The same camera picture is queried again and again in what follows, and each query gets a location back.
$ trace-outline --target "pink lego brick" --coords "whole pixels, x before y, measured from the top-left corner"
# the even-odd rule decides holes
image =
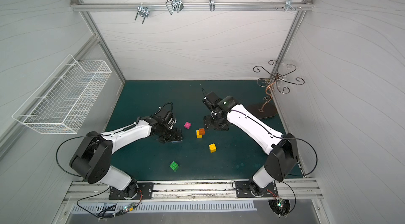
[[[190,129],[190,126],[191,126],[191,124],[188,123],[188,122],[186,122],[185,125],[184,125],[184,127],[187,128],[187,129]]]

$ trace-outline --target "white wire basket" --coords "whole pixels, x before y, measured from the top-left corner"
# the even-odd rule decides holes
[[[41,134],[76,134],[111,73],[103,60],[70,55],[11,117]]]

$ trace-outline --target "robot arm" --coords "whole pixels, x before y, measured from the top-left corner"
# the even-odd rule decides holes
[[[211,116],[205,117],[205,127],[228,130],[229,123],[236,125],[254,139],[268,155],[266,163],[249,179],[249,186],[255,196],[263,195],[266,186],[274,180],[283,181],[296,165],[298,148],[292,134],[282,135],[251,115],[231,96],[220,99],[213,92],[203,100]]]
[[[111,155],[120,148],[141,138],[158,136],[158,141],[183,140],[181,130],[173,128],[176,118],[171,111],[160,108],[152,116],[138,117],[129,126],[99,134],[89,132],[70,160],[70,166],[88,183],[101,182],[122,191],[125,198],[136,194],[136,179],[111,165]]]

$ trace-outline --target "dark green table surface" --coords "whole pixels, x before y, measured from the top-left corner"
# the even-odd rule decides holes
[[[156,137],[139,139],[115,152],[112,165],[143,181],[250,178],[267,155],[241,129],[231,125],[229,131],[208,130],[196,138],[196,130],[204,127],[203,117],[209,114],[200,84],[221,98],[235,97],[245,107],[262,102],[265,96],[264,88],[253,80],[127,81],[106,131],[129,125],[138,116],[151,115],[160,105],[173,102],[175,126],[183,129],[184,140],[161,144]],[[186,122],[191,123],[189,130],[184,128]],[[278,115],[263,122],[285,133]],[[212,143],[217,147],[214,153],[208,147]],[[176,172],[169,167],[172,161],[179,165]],[[300,174],[297,166],[291,174]]]

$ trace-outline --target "ventilation grille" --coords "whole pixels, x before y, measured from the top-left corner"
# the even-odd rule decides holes
[[[129,205],[118,203],[116,211],[122,210]],[[95,213],[100,204],[83,204],[82,207]],[[175,212],[232,212],[232,211],[256,211],[252,200],[243,201],[198,201],[198,202],[143,202],[131,213],[175,213]],[[75,205],[72,213],[87,213]]]

